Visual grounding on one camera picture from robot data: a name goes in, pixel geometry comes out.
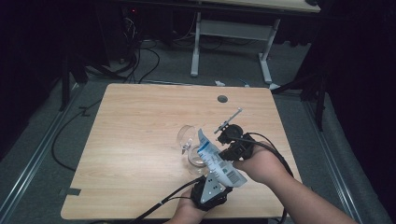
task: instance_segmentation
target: electrical cable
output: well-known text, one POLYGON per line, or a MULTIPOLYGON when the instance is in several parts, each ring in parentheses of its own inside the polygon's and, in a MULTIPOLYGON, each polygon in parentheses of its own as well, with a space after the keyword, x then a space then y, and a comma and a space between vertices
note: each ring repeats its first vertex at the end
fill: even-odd
POLYGON ((188 187, 189 185, 195 184, 200 182, 201 180, 205 180, 205 176, 201 175, 200 177, 190 181, 189 183, 181 186, 180 188, 178 188, 177 190, 175 190, 174 192, 172 192, 171 194, 169 194, 166 198, 164 198, 162 201, 160 201, 159 203, 155 204, 154 206, 152 206, 147 212, 143 213, 142 215, 140 215, 139 217, 137 217, 135 220, 129 222, 130 224, 133 223, 139 223, 143 218, 145 218, 146 216, 150 215, 152 212, 154 212, 155 210, 157 210, 159 207, 161 207, 162 205, 164 205, 165 203, 169 202, 170 200, 173 200, 172 197, 177 194, 179 191, 183 190, 184 188, 188 187))
POLYGON ((195 12, 195 13, 194 13, 194 17, 192 18, 192 23, 191 23, 191 26, 190 26, 190 30, 189 30, 183 37, 181 37, 181 38, 179 38, 179 39, 174 39, 174 40, 173 40, 174 42, 179 41, 179 40, 190 39, 190 38, 192 38, 193 36, 195 36, 195 35, 191 35, 191 36, 188 36, 188 35, 191 33, 192 27, 194 27, 196 18, 197 18, 197 13, 195 12))
POLYGON ((96 220, 93 222, 90 222, 89 224, 115 224, 116 222, 114 221, 108 221, 108 220, 96 220))
MULTIPOLYGON (((185 38, 185 39, 183 39, 183 40, 178 40, 178 42, 188 40, 188 39, 190 39, 190 38, 192 38, 192 37, 193 37, 193 35, 190 36, 189 38, 185 38)), ((176 45, 178 45, 178 46, 181 46, 181 47, 188 47, 188 46, 193 45, 194 43, 195 43, 194 40, 190 41, 190 43, 188 43, 188 44, 180 44, 180 43, 177 43, 176 41, 174 41, 174 44, 176 44, 176 45)))
POLYGON ((172 200, 174 200, 174 199, 190 199, 190 200, 192 200, 192 198, 189 198, 189 197, 173 197, 173 198, 170 198, 170 199, 168 200, 168 202, 169 202, 169 201, 172 201, 172 200))
POLYGON ((248 140, 248 139, 244 139, 244 138, 237 138, 237 137, 230 137, 230 136, 229 136, 229 138, 232 139, 232 140, 252 143, 252 144, 255 144, 257 146, 264 147, 264 148, 268 149, 269 151, 271 151, 279 159, 279 161, 283 164, 283 166, 285 167, 285 169, 289 173, 289 175, 294 176, 293 172, 291 171, 291 169, 290 169, 290 167, 288 165, 288 163, 285 161, 285 159, 282 157, 282 155, 280 155, 280 153, 277 151, 277 149, 275 147, 269 147, 269 146, 267 146, 267 145, 265 145, 265 144, 263 144, 261 142, 256 142, 256 141, 252 141, 252 140, 248 140))
POLYGON ((142 44, 143 44, 143 42, 149 42, 149 41, 154 42, 154 45, 150 46, 150 47, 141 48, 141 49, 154 49, 155 47, 157 47, 157 45, 158 45, 157 40, 153 40, 153 39, 143 40, 142 44))
POLYGON ((273 147, 277 151, 275 145, 267 137, 265 137, 264 135, 262 135, 260 133, 248 133, 248 134, 258 135, 258 136, 264 138, 271 145, 271 147, 273 147))
POLYGON ((254 40, 254 39, 250 39, 245 43, 238 43, 238 42, 227 40, 227 39, 224 39, 223 41, 227 44, 234 44, 234 45, 239 45, 239 46, 245 46, 245 45, 254 44, 254 43, 258 42, 258 40, 254 40))
POLYGON ((129 83, 131 83, 132 78, 134 79, 134 84, 136 83, 136 79, 134 78, 134 71, 137 69, 137 66, 139 66, 139 64, 140 64, 140 50, 141 49, 139 48, 138 51, 137 51, 137 62, 136 62, 136 65, 132 69, 131 73, 125 78, 125 81, 123 83, 128 81, 128 78, 129 78, 129 83))
POLYGON ((283 224, 286 221, 286 217, 288 216, 288 212, 286 208, 283 209, 282 218, 277 222, 278 224, 283 224))
POLYGON ((56 133, 56 135, 55 135, 55 137, 54 137, 54 139, 53 139, 53 141, 52 141, 52 145, 51 145, 51 155, 52 155, 52 158, 53 158, 59 165, 61 165, 63 168, 65 168, 65 169, 67 169, 67 170, 70 170, 70 171, 72 171, 72 172, 75 172, 75 171, 76 171, 75 168, 72 168, 72 167, 70 167, 70 166, 68 166, 68 165, 65 165, 64 163, 62 163, 61 161, 59 161, 58 158, 56 157, 56 154, 55 154, 55 144, 56 144, 56 141, 58 140, 59 135, 61 135, 61 133, 62 133, 62 131, 64 130, 64 128, 65 128, 70 122, 72 122, 72 121, 73 121, 75 118, 77 118, 79 115, 83 114, 83 113, 86 112, 88 109, 90 109, 91 107, 97 105, 97 104, 100 103, 101 101, 102 101, 102 100, 98 100, 98 101, 96 101, 95 103, 93 103, 92 105, 90 105, 90 106, 84 108, 83 111, 77 113, 75 116, 73 116, 73 118, 71 118, 69 121, 67 121, 67 122, 64 124, 64 126, 62 126, 62 128, 56 133))
POLYGON ((223 44, 223 38, 220 37, 220 38, 219 38, 219 44, 218 44, 217 46, 215 46, 214 48, 206 48, 206 47, 203 47, 201 44, 200 44, 200 48, 201 48, 201 49, 207 49, 207 50, 215 50, 215 49, 218 49, 219 47, 221 47, 222 44, 223 44))
MULTIPOLYGON (((131 19, 129 19, 127 17, 125 17, 124 19, 129 22, 129 27, 126 29, 127 33, 129 33, 131 28, 133 27, 132 38, 130 38, 128 36, 128 34, 123 32, 123 34, 126 37, 126 45, 127 45, 126 57, 128 57, 128 54, 130 53, 131 49, 134 49, 134 48, 132 48, 132 46, 134 45, 134 40, 136 38, 138 39, 139 36, 141 35, 141 33, 136 31, 137 30, 136 26, 134 25, 134 22, 131 19)), ((81 58, 81 57, 80 57, 80 59, 99 71, 99 73, 98 73, 98 72, 92 71, 91 69, 85 67, 86 72, 88 72, 92 75, 96 75, 96 76, 106 75, 106 76, 110 76, 110 77, 116 78, 116 79, 127 79, 127 77, 120 76, 120 73, 128 71, 129 69, 133 68, 136 64, 136 56, 134 55, 134 53, 131 55, 131 59, 130 59, 129 63, 126 66, 124 66, 116 71, 110 71, 108 68, 106 68, 100 64, 94 64, 93 62, 88 62, 87 61, 88 59, 81 58)))
POLYGON ((148 51, 151 51, 152 53, 154 53, 156 56, 157 56, 157 63, 155 64, 155 66, 151 69, 151 70, 149 70, 145 75, 143 75, 140 79, 139 79, 139 81, 137 82, 137 84, 140 84, 140 83, 142 83, 142 80, 146 77, 146 76, 148 76, 152 71, 154 71, 157 67, 158 67, 158 64, 160 64, 160 55, 158 55, 158 53, 157 52, 155 52, 154 50, 152 50, 152 49, 145 49, 145 50, 148 50, 148 51))

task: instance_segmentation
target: wooden table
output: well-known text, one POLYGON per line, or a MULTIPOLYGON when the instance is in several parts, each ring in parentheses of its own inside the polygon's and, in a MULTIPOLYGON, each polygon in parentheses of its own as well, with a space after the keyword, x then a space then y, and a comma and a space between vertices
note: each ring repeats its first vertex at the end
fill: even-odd
MULTIPOLYGON (((202 128, 224 149, 215 141, 219 133, 213 132, 238 107, 244 110, 231 123, 266 135, 301 180, 268 89, 110 84, 70 187, 81 192, 66 196, 62 217, 134 218, 146 212, 196 177, 177 147, 180 128, 202 128), (219 95, 227 96, 228 102, 220 103, 219 95)), ((169 218, 176 205, 173 200, 148 218, 169 218)), ((282 210, 271 190, 247 177, 247 183, 207 218, 280 217, 282 210)))

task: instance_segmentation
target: black curtain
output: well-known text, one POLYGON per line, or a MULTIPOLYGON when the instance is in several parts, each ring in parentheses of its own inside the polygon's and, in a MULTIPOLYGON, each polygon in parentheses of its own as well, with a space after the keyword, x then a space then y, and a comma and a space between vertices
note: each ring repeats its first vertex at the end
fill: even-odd
POLYGON ((49 96, 61 75, 62 37, 46 1, 5 1, 0 7, 0 160, 49 96))
MULTIPOLYGON (((351 20, 320 27, 296 79, 326 76, 346 139, 396 222, 396 4, 370 0, 345 5, 335 1, 330 14, 350 15, 351 20)), ((317 87, 312 82, 300 86, 317 87)))

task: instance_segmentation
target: gray carpet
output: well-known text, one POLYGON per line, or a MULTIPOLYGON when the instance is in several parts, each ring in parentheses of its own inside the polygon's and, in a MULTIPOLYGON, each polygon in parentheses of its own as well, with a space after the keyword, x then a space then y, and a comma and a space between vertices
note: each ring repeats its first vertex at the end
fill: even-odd
MULTIPOLYGON (((216 48, 217 43, 204 43, 205 49, 201 51, 200 75, 192 78, 190 77, 191 46, 169 48, 159 44, 153 50, 160 55, 160 64, 145 81, 215 85, 215 80, 219 80, 226 86, 244 86, 244 82, 246 82, 252 87, 267 87, 263 82, 258 63, 257 54, 260 52, 258 49, 261 46, 261 42, 245 46, 223 43, 219 48, 210 50, 210 48, 216 48)), ((309 46, 291 48, 288 44, 273 46, 270 52, 271 60, 268 63, 276 84, 285 84, 294 78, 308 48, 309 46)), ((156 56, 148 50, 141 50, 141 57, 141 62, 135 72, 136 79, 141 78, 157 62, 156 56)), ((119 65, 114 63, 112 68, 115 69, 117 66, 119 65)), ((100 100, 106 85, 112 82, 114 80, 90 76, 90 81, 82 89, 82 93, 65 116, 64 123, 81 112, 81 106, 89 106, 100 100)), ((2 202, 7 198, 50 123, 57 115, 60 107, 60 95, 61 87, 58 84, 47 102, 32 116, 29 126, 14 148, 0 163, 0 169, 6 171, 0 174, 0 199, 2 202)), ((324 161, 325 157, 317 137, 316 127, 312 125, 304 103, 300 102, 294 91, 275 95, 275 100, 304 183, 326 200, 343 209, 337 189, 324 161)), ((87 111, 88 117, 76 117, 59 135, 55 149, 57 157, 63 163, 77 167, 98 106, 95 105, 87 111)), ((323 124, 323 134, 336 158, 337 166, 342 171, 350 188, 362 222, 391 223, 350 150, 332 111, 332 103, 329 98, 326 101, 323 124)), ((63 189, 70 186, 72 178, 73 173, 59 166, 48 152, 9 219, 9 223, 89 223, 86 220, 67 221, 60 217, 64 202, 63 189)))

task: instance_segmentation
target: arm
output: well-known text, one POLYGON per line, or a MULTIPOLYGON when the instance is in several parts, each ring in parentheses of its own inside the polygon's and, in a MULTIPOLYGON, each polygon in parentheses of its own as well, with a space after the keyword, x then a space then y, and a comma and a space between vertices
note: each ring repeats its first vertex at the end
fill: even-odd
POLYGON ((263 147, 255 147, 250 159, 235 161, 233 165, 268 186, 296 223, 356 223, 290 176, 277 157, 263 147))
POLYGON ((175 214, 169 221, 165 222, 166 224, 198 224, 202 221, 207 212, 196 208, 192 200, 187 199, 190 198, 190 196, 191 189, 181 194, 181 197, 186 198, 182 198, 178 201, 175 214))

